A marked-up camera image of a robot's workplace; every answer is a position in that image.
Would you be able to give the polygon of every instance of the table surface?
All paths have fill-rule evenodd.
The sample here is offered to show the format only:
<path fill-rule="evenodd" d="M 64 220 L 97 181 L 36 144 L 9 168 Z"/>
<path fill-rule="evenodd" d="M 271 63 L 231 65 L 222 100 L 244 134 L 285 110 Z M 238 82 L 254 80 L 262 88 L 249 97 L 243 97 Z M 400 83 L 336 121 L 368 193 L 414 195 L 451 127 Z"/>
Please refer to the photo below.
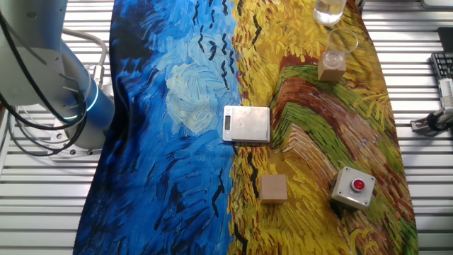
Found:
<path fill-rule="evenodd" d="M 108 1 L 70 1 L 65 26 L 87 30 L 108 40 L 111 7 L 112 3 Z M 89 16 L 87 10 L 98 11 L 99 15 Z M 420 248 L 426 254 L 439 248 L 453 249 L 448 242 L 452 239 L 450 232 L 453 229 L 450 216 L 453 192 L 449 185 L 453 146 L 448 132 L 434 139 L 420 137 L 410 131 L 408 121 L 423 117 L 440 106 L 428 57 L 431 52 L 442 50 L 435 29 L 453 24 L 449 17 L 447 12 L 425 12 L 419 3 L 411 1 L 369 1 L 363 15 L 389 88 L 418 223 Z M 81 21 L 92 21 L 95 25 Z M 94 45 L 75 38 L 64 39 L 82 62 L 95 62 L 99 51 Z M 41 118 L 40 121 L 52 122 L 50 115 L 41 109 L 30 109 L 34 110 L 35 118 Z M 38 135 L 48 137 L 45 133 Z M 96 161 L 80 164 L 37 161 L 22 155 L 14 146 L 3 149 L 2 153 L 0 217 L 4 218 L 0 228 L 13 231 L 0 238 L 3 240 L 0 251 L 23 254 L 37 249 L 43 254 L 70 254 Z"/>

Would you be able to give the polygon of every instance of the small wooden cube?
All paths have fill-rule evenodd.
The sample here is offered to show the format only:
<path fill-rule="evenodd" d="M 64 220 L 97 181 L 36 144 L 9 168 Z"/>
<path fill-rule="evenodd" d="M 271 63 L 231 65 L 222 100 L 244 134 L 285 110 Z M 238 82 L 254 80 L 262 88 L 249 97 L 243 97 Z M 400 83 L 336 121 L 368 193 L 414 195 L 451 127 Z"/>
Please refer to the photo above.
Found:
<path fill-rule="evenodd" d="M 281 204 L 288 200 L 284 174 L 263 175 L 260 180 L 260 201 Z"/>
<path fill-rule="evenodd" d="M 324 56 L 322 54 L 321 59 L 318 62 L 318 80 L 319 81 L 340 81 L 346 72 L 346 62 L 344 62 L 339 68 L 331 69 L 324 65 Z"/>

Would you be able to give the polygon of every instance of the white cable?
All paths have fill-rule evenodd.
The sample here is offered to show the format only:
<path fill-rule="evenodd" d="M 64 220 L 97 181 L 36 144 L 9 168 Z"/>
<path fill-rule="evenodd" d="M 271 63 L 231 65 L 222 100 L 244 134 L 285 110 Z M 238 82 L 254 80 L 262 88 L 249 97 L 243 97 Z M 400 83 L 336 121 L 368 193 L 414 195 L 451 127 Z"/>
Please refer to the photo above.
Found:
<path fill-rule="evenodd" d="M 63 34 L 72 35 L 72 36 L 75 36 L 75 37 L 78 37 L 78 38 L 87 39 L 87 40 L 93 41 L 95 44 L 99 45 L 101 47 L 101 49 L 102 49 L 102 53 L 101 53 L 101 58 L 99 59 L 99 63 L 98 64 L 100 66 L 104 65 L 105 59 L 107 57 L 107 46 L 105 45 L 104 41 L 102 41 L 100 38 L 97 38 L 94 35 L 90 35 L 88 33 L 80 32 L 80 31 L 70 30 L 70 29 L 67 29 L 67 28 L 63 28 Z"/>

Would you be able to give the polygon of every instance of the glass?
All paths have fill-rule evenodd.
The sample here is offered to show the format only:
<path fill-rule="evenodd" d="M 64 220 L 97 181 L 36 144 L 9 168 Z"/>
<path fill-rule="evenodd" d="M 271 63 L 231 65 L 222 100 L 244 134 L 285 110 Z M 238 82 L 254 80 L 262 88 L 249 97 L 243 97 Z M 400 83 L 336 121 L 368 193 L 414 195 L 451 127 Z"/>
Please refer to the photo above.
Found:
<path fill-rule="evenodd" d="M 314 19 L 321 25 L 331 26 L 336 24 L 343 15 L 347 0 L 316 0 Z"/>
<path fill-rule="evenodd" d="M 346 61 L 346 57 L 359 45 L 354 32 L 347 28 L 337 28 L 328 34 L 327 50 L 324 53 L 324 66 L 335 69 Z"/>

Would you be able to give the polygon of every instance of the black bird brushstroke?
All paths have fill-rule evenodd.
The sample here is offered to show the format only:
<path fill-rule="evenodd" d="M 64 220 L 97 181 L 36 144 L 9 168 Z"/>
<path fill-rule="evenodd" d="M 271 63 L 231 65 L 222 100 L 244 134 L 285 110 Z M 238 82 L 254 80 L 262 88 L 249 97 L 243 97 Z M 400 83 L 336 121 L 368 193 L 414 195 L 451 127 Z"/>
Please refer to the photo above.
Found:
<path fill-rule="evenodd" d="M 212 23 L 210 25 L 210 28 L 212 28 L 212 26 L 214 25 L 214 13 L 215 13 L 215 10 L 212 10 L 211 11 L 211 21 L 212 21 Z"/>
<path fill-rule="evenodd" d="M 234 236 L 238 241 L 242 243 L 242 255 L 247 255 L 247 243 L 248 241 L 239 233 L 239 228 L 236 223 L 234 223 Z"/>
<path fill-rule="evenodd" d="M 205 26 L 202 25 L 200 28 L 200 39 L 198 40 L 198 46 L 200 46 L 201 52 L 203 52 L 203 53 L 205 53 L 205 49 L 203 48 L 203 45 L 201 44 L 201 42 L 203 41 L 203 34 L 201 32 L 203 32 L 204 27 Z"/>
<path fill-rule="evenodd" d="M 224 55 L 227 55 L 227 51 L 225 50 L 227 48 L 227 42 L 225 40 L 225 37 L 227 36 L 227 34 L 223 34 L 222 36 L 222 42 L 224 42 L 224 47 L 222 47 L 222 52 L 224 53 Z"/>
<path fill-rule="evenodd" d="M 238 13 L 240 16 L 242 16 L 242 6 L 243 6 L 243 0 L 239 0 L 239 3 L 238 3 Z"/>
<path fill-rule="evenodd" d="M 258 192 L 258 187 L 256 186 L 256 178 L 258 177 L 258 169 L 252 163 L 252 153 L 248 153 L 247 162 L 252 167 L 252 175 L 250 176 L 250 181 L 252 182 L 253 192 L 255 193 L 255 198 L 260 198 L 260 193 Z"/>
<path fill-rule="evenodd" d="M 228 88 L 227 79 L 225 78 L 226 75 L 227 75 L 227 70 L 225 69 L 225 60 L 222 62 L 222 71 L 223 71 L 223 73 L 222 73 L 222 78 L 223 78 L 223 80 L 224 80 L 225 87 L 226 87 L 226 89 L 229 89 L 229 88 Z"/>
<path fill-rule="evenodd" d="M 195 15 L 194 15 L 193 18 L 192 18 L 193 25 L 195 25 L 195 19 L 196 19 L 197 16 L 198 16 L 198 7 L 200 7 L 200 3 L 197 2 L 197 4 L 195 5 Z"/>
<path fill-rule="evenodd" d="M 261 29 L 262 29 L 260 24 L 258 24 L 258 20 L 256 19 L 256 14 L 253 16 L 253 23 L 255 24 L 256 32 L 255 32 L 255 37 L 252 41 L 252 44 L 255 45 L 256 40 L 258 39 L 258 36 L 260 35 Z"/>
<path fill-rule="evenodd" d="M 222 5 L 224 6 L 223 12 L 224 12 L 225 16 L 228 15 L 228 6 L 225 4 L 226 2 L 227 2 L 227 0 L 222 1 Z"/>
<path fill-rule="evenodd" d="M 212 61 L 215 56 L 215 52 L 217 51 L 217 45 L 215 45 L 215 42 L 210 41 L 210 44 L 212 45 L 211 47 L 211 57 L 208 59 L 209 61 Z"/>
<path fill-rule="evenodd" d="M 219 173 L 219 187 L 215 191 L 214 196 L 212 196 L 212 209 L 214 209 L 214 214 L 216 217 L 219 217 L 219 211 L 217 210 L 217 205 L 215 204 L 215 201 L 219 198 L 220 193 L 225 193 L 225 187 L 224 187 L 224 182 L 222 181 L 222 172 L 224 169 L 220 169 Z"/>
<path fill-rule="evenodd" d="M 234 74 L 234 68 L 233 68 L 234 58 L 233 58 L 233 54 L 234 54 L 233 51 L 229 52 L 229 68 L 231 70 L 231 73 Z"/>

